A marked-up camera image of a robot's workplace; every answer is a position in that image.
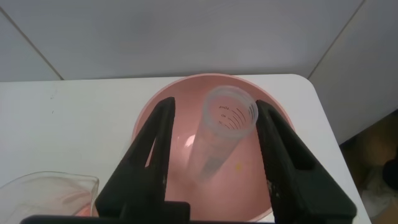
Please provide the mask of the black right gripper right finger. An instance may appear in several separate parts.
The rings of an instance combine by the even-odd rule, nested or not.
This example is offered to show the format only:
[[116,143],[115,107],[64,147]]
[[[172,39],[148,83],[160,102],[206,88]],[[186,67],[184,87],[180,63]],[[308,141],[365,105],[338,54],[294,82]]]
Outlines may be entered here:
[[350,224],[353,201],[270,104],[256,102],[256,121],[276,223]]

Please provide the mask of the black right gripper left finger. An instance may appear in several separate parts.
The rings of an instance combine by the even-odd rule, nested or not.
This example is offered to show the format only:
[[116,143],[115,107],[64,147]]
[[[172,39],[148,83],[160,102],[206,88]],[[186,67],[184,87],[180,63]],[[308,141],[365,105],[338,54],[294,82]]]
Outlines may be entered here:
[[175,98],[156,104],[95,201],[100,217],[130,218],[163,206],[174,118]]

